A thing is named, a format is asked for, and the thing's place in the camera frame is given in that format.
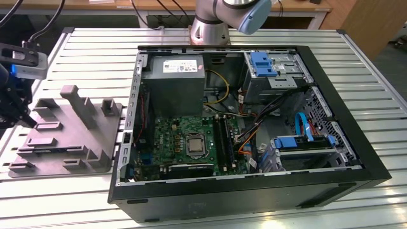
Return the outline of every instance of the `cpu socket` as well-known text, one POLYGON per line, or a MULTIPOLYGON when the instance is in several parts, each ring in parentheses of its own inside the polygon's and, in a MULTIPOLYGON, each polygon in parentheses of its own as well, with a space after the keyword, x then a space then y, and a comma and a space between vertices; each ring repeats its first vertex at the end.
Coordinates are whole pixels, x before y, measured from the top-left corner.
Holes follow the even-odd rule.
POLYGON ((206 143, 203 134, 188 134, 187 137, 187 156, 198 159, 206 154, 206 143))

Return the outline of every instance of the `yellow wire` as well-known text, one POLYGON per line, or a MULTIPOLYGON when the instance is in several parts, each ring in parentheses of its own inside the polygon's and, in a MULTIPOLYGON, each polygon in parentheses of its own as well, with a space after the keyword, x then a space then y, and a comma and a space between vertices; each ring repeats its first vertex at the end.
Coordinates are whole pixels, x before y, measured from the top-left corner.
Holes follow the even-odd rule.
POLYGON ((251 134, 250 137, 247 138, 246 142, 244 142, 243 145, 240 146, 239 151, 238 151, 239 153, 243 152, 242 149, 243 149, 244 145, 247 144, 247 142, 250 141, 250 139, 254 137, 254 135, 255 135, 255 133, 258 132, 258 130, 259 130, 259 127, 258 127, 258 129, 252 132, 252 134, 251 134))
POLYGON ((224 82, 226 85, 227 85, 227 93, 224 94, 223 98, 219 99, 219 100, 216 100, 216 101, 214 101, 214 102, 207 102, 207 103, 204 103, 204 105, 218 104, 218 103, 220 103, 220 102, 228 97, 228 95, 230 95, 230 83, 228 83, 228 81, 224 79, 224 77, 223 77, 218 72, 215 72, 214 70, 210 70, 210 69, 207 69, 206 71, 207 71, 207 72, 215 73, 215 75, 218 75, 218 76, 220 77, 220 79, 223 80, 223 82, 224 82))

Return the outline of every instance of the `slotted aluminum table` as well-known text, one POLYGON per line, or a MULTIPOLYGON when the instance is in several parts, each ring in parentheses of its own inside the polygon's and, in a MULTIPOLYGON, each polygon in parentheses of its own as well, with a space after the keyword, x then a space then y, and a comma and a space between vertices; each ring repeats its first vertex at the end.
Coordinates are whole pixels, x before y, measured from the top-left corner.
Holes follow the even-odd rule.
MULTIPOLYGON (((80 96, 127 105, 139 45, 188 45, 188 31, 168 29, 75 29, 63 33, 50 57, 48 79, 34 85, 36 99, 66 103, 59 90, 76 84, 80 96)), ((0 228, 358 228, 407 226, 407 104, 347 35, 336 31, 260 30, 236 45, 308 45, 392 179, 356 191, 323 208, 287 210, 159 224, 135 223, 107 203, 111 172, 98 175, 8 177, 16 147, 28 129, 9 129, 0 141, 0 228)))

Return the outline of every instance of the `sticker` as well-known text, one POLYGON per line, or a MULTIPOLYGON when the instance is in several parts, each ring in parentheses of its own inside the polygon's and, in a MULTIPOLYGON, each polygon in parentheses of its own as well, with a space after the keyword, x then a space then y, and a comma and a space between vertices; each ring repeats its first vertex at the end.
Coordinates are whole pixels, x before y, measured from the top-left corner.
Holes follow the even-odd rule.
POLYGON ((330 11, 331 9, 330 8, 319 8, 319 9, 315 9, 315 11, 330 11))
POLYGON ((267 147, 267 145, 264 143, 262 143, 260 147, 259 147, 259 150, 264 150, 267 147))
POLYGON ((163 73, 196 73, 196 60, 164 61, 163 73))
POLYGON ((282 64, 275 64, 274 65, 275 70, 286 70, 284 66, 282 64))
POLYGON ((238 97, 238 101, 239 101, 239 103, 240 103, 240 104, 243 104, 243 103, 244 103, 244 96, 243 96, 243 95, 239 95, 239 97, 238 97))
POLYGON ((252 158, 250 158, 248 163, 254 168, 258 167, 258 163, 255 162, 255 160, 252 158))

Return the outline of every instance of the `ram slot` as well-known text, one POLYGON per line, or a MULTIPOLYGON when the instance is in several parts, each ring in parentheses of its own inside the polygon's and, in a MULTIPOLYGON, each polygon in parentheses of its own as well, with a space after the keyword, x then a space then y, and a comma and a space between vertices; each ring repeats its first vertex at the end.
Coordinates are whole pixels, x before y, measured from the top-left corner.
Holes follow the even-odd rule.
POLYGON ((224 129, 224 133, 226 133, 226 138, 223 139, 224 141, 224 145, 226 145, 226 152, 227 152, 227 157, 228 157, 228 161, 227 161, 227 164, 228 164, 228 167, 230 168, 235 168, 236 165, 235 165, 235 155, 234 155, 234 144, 232 144, 232 141, 231 141, 231 133, 230 133, 230 127, 228 127, 228 120, 227 118, 222 118, 222 122, 223 122, 223 129, 224 129))
POLYGON ((215 138, 218 166, 220 170, 227 171, 228 168, 236 167, 227 118, 218 116, 212 120, 214 134, 218 136, 215 138))
POLYGON ((212 124, 214 124, 214 141, 215 141, 215 147, 216 147, 216 158, 218 158, 218 166, 220 171, 227 171, 228 166, 227 166, 227 151, 226 148, 227 146, 224 145, 224 128, 222 127, 223 125, 223 120, 220 120, 220 117, 216 116, 212 118, 212 124))

